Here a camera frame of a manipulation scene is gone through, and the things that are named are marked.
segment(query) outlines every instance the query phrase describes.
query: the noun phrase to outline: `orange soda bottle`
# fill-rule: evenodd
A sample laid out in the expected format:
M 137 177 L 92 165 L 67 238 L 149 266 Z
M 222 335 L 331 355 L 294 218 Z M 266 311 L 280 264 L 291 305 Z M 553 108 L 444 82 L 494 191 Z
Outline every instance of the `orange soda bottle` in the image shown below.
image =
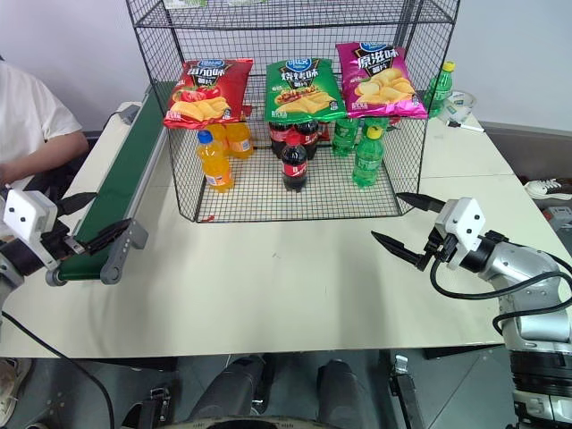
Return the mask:
M 224 154 L 229 154 L 229 140 L 226 138 L 226 129 L 221 123 L 211 123 L 206 126 L 206 129 L 213 135 L 213 139 L 220 141 L 223 145 Z
M 250 144 L 250 130 L 245 122 L 226 123 L 229 153 L 237 158 L 248 158 L 254 152 Z
M 197 155 L 203 162 L 206 183 L 212 189 L 218 192 L 226 192 L 234 186 L 231 164 L 224 154 L 223 144 L 213 140 L 210 131 L 198 132 Z

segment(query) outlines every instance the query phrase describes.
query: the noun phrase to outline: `cola bottle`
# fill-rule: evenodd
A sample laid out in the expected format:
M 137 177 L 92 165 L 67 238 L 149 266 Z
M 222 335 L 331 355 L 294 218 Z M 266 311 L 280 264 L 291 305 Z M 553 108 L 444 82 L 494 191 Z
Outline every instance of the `cola bottle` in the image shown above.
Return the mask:
M 318 142 L 318 121 L 297 123 L 294 129 L 300 134 L 300 139 L 307 152 L 307 159 L 314 159 Z
M 270 140 L 272 141 L 272 151 L 278 159 L 281 159 L 282 150 L 286 146 L 285 140 L 292 125 L 289 123 L 269 122 Z
M 282 150 L 282 181 L 287 190 L 300 192 L 307 182 L 307 153 L 295 133 L 290 133 L 285 143 L 286 147 Z

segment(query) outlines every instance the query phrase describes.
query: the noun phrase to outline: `metal grid rack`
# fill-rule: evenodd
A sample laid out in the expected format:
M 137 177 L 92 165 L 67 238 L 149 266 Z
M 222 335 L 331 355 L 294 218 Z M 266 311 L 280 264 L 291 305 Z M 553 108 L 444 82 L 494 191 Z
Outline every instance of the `metal grid rack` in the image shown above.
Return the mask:
M 426 121 L 402 119 L 398 129 L 386 133 L 383 170 L 373 187 L 355 187 L 353 156 L 334 157 L 322 145 L 309 162 L 307 186 L 288 192 L 263 122 L 265 68 L 289 58 L 330 58 L 340 77 L 337 43 L 384 42 L 406 48 L 409 77 L 422 95 L 441 69 L 460 0 L 267 0 L 245 6 L 208 0 L 206 7 L 170 11 L 163 0 L 126 1 L 164 110 L 184 61 L 255 60 L 244 104 L 252 106 L 248 126 L 256 150 L 247 160 L 231 160 L 233 189 L 219 194 L 206 186 L 195 131 L 169 130 L 181 215 L 194 222 L 260 222 L 394 216 L 409 210 L 395 193 L 418 191 Z

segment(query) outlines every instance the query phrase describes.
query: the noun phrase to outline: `white sneaker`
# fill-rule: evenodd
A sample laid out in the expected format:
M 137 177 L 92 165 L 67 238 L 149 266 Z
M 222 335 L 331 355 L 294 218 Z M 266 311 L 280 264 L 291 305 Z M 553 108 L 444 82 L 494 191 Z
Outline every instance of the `white sneaker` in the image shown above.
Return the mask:
M 0 426 L 6 425 L 18 402 L 18 390 L 32 367 L 32 359 L 0 359 Z
M 526 192 L 534 199 L 572 199 L 572 178 L 529 181 Z

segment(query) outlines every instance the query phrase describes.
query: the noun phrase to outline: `potato chip bag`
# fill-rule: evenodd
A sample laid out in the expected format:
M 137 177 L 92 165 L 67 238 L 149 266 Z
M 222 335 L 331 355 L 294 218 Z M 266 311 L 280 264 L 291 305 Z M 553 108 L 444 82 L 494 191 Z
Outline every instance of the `potato chip bag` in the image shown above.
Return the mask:
M 238 122 L 253 60 L 196 60 L 183 64 L 163 124 L 204 129 L 209 123 Z
M 327 122 L 345 116 L 332 60 L 297 58 L 266 67 L 266 121 Z
M 379 43 L 336 45 L 341 63 L 341 90 L 348 117 L 427 117 L 405 65 L 402 47 Z

